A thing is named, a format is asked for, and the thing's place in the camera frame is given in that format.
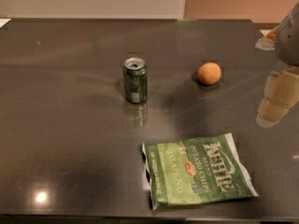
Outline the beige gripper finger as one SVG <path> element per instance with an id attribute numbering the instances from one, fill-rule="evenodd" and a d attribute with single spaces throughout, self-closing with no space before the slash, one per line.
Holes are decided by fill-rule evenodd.
<path id="1" fill-rule="evenodd" d="M 266 81 L 256 123 L 264 128 L 278 124 L 299 102 L 299 67 L 272 71 Z"/>
<path id="2" fill-rule="evenodd" d="M 260 38 L 255 47 L 261 50 L 274 50 L 275 44 L 278 36 L 278 27 L 274 27 L 272 30 L 268 31 L 262 38 Z"/>

